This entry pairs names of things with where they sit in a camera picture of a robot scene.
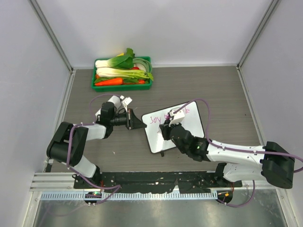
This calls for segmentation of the small whiteboard with black frame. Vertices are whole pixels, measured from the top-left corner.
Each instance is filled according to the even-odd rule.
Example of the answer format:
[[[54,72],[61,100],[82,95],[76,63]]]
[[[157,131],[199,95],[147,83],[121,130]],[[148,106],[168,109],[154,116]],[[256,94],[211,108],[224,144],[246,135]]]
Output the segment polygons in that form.
[[[172,141],[163,139],[159,125],[165,122],[168,113],[171,110],[177,110],[182,105],[183,104],[178,104],[142,115],[142,122],[147,125],[145,128],[145,134],[151,153],[156,154],[175,148]],[[205,136],[204,128],[197,103],[192,102],[185,106],[183,108],[183,112],[185,114],[185,118],[181,122],[182,126],[186,130],[190,131],[193,136],[203,138]]]

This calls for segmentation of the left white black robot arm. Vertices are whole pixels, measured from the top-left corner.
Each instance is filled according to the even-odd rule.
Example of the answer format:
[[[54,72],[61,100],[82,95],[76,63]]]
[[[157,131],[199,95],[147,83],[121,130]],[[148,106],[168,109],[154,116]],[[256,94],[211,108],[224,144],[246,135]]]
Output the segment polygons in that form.
[[[93,123],[62,122],[46,149],[47,157],[71,169],[89,188],[97,188],[102,181],[100,168],[84,156],[85,144],[108,138],[115,126],[125,126],[128,130],[146,128],[133,109],[128,108],[131,102],[130,97],[112,94],[94,114]]]

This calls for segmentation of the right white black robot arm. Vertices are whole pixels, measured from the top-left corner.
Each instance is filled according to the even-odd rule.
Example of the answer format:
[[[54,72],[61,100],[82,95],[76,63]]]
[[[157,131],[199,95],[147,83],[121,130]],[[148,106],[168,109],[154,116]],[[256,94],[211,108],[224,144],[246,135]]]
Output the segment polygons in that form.
[[[218,162],[214,182],[220,187],[229,182],[266,180],[269,184],[291,189],[295,159],[275,142],[245,147],[196,137],[182,124],[160,125],[164,140],[170,140],[182,154],[194,161]]]

